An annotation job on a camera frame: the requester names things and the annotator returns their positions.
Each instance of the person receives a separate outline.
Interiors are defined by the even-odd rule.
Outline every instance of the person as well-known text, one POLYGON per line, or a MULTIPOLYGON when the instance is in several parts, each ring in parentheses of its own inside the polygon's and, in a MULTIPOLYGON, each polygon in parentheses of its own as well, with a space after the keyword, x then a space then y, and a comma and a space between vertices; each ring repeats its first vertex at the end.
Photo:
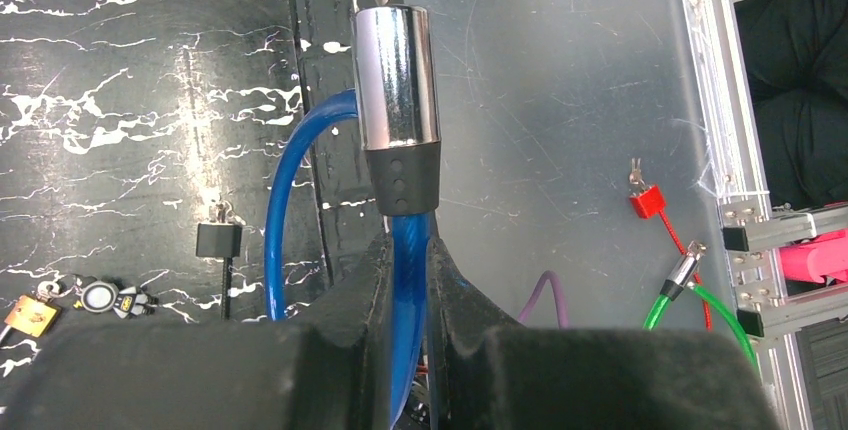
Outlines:
POLYGON ((735 8, 772 205, 848 201, 848 0, 735 8))

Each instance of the green cable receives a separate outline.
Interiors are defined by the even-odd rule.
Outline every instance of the green cable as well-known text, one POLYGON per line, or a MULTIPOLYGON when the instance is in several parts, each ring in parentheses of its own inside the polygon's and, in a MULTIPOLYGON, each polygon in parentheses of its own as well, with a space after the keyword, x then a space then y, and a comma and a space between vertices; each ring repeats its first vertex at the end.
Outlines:
POLYGON ((657 301, 654 302, 654 306, 651 308, 650 313, 648 313, 648 318, 645 319, 644 328, 646 330, 653 330, 654 327, 660 324, 660 320, 662 320, 662 316, 666 310, 668 310, 668 306, 671 305, 671 299, 665 295, 660 295, 657 297, 657 301))
POLYGON ((692 285, 689 288, 692 289, 702 300, 709 303, 711 307, 718 310, 719 315, 724 319, 725 322, 730 326, 730 329, 733 330, 733 336, 736 337, 736 340, 739 342, 739 345, 742 346, 742 350, 745 352, 745 355, 748 359, 751 360, 751 363, 754 365, 754 368, 758 368, 757 366, 757 354, 754 352, 754 348, 751 347, 751 342, 748 340, 748 334, 745 333, 745 330, 742 328, 742 325, 739 325, 739 321, 736 319, 736 315, 734 315, 721 301, 715 297, 712 293, 710 293, 706 288, 700 285, 692 285))

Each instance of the padlock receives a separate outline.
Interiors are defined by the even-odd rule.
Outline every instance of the padlock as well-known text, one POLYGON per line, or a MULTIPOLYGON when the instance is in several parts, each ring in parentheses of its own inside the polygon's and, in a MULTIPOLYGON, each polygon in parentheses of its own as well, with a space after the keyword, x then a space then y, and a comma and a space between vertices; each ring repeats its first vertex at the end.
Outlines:
POLYGON ((40 337, 59 316, 59 308, 22 295, 6 317, 6 325, 32 337, 40 337))

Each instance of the red cable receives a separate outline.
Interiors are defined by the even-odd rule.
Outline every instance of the red cable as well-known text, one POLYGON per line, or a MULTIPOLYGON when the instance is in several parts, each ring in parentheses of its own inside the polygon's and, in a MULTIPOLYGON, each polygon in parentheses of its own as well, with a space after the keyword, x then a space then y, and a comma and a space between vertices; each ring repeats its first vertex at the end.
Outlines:
MULTIPOLYGON (((674 231, 674 226, 671 224, 671 220, 668 219, 668 215, 665 214, 665 210, 660 210, 660 219, 663 221, 663 225, 665 225, 665 229, 668 230, 668 235, 674 240, 674 245, 677 247, 677 251, 680 252, 681 255, 686 254, 686 247, 683 246, 683 242, 680 241, 680 237, 677 236, 677 232, 674 231)), ((695 283, 701 285, 701 276, 695 272, 694 275, 695 283)), ((704 326, 707 327, 708 331, 713 330, 713 317, 710 313, 710 305, 707 302, 701 302, 704 306, 704 326)))

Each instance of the black marble surface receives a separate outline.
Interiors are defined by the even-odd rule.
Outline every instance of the black marble surface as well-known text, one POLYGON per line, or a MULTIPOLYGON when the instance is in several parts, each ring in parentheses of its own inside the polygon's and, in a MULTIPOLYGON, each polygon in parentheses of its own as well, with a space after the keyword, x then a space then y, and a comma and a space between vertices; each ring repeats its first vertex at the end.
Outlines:
MULTIPOLYGON (((143 318, 215 320, 221 264, 196 258, 194 245, 197 223, 223 198, 245 226, 233 319, 263 318, 262 232, 281 149, 306 88, 317 102, 352 85, 335 37, 350 2, 317 20, 292 14, 310 1, 0 0, 0 309, 77 273, 145 285, 160 308, 143 318), (322 18, 334 23, 322 29, 322 18)), ((322 142, 289 202, 294 311, 379 228, 364 166, 350 161, 355 125, 322 142), (356 180, 338 183, 347 172, 356 180)), ((117 319, 59 303, 56 327, 117 319)), ((49 341, 14 333, 0 348, 0 407, 49 341)))

